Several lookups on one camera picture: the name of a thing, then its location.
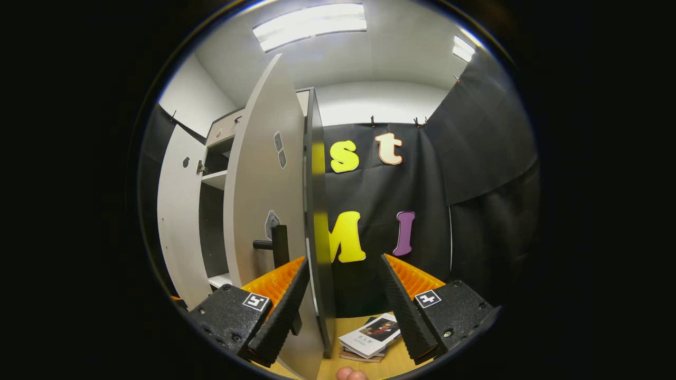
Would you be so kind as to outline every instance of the foam letter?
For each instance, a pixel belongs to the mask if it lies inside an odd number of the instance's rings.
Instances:
[[[394,154],[395,145],[400,147],[402,146],[402,141],[397,140],[394,137],[394,133],[388,132],[384,135],[376,136],[376,141],[380,142],[380,149],[378,150],[378,155],[381,160],[390,165],[401,164],[403,159],[401,156]]]
[[[349,172],[359,166],[359,156],[353,153],[357,146],[350,140],[338,141],[331,146],[331,168],[334,172]]]
[[[362,246],[359,244],[357,220],[360,217],[361,215],[356,211],[347,211],[338,215],[333,231],[329,233],[331,262],[336,257],[339,245],[341,252],[338,255],[338,261],[340,262],[361,261],[366,258],[366,252],[362,251]]]
[[[411,230],[413,228],[413,220],[416,218],[416,213],[413,211],[402,211],[397,214],[399,221],[399,241],[397,247],[392,254],[394,256],[403,256],[411,252]]]

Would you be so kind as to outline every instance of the purple letter i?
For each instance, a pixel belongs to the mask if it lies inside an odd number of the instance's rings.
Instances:
[[[399,241],[392,254],[394,256],[403,256],[411,252],[411,230],[416,213],[413,211],[402,211],[397,214],[399,221]]]

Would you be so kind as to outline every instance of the fisheye lens view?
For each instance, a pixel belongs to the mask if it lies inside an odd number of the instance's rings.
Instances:
[[[140,225],[223,360],[417,377],[500,318],[539,243],[539,155],[508,52],[448,9],[249,2],[174,58],[146,105]]]

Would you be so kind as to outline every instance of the ceiling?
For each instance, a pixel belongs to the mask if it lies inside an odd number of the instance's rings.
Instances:
[[[452,53],[463,34],[449,19],[407,0],[362,0],[366,32],[311,37],[264,53],[258,24],[311,5],[355,0],[279,0],[223,24],[195,52],[233,103],[243,107],[272,58],[283,53],[296,89],[362,80],[396,80],[451,89],[466,62]]]

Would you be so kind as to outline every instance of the photo on book cover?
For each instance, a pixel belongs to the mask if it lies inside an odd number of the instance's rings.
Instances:
[[[371,323],[365,329],[359,330],[360,333],[367,335],[377,341],[385,341],[394,333],[399,331],[399,325],[393,320],[379,318]]]

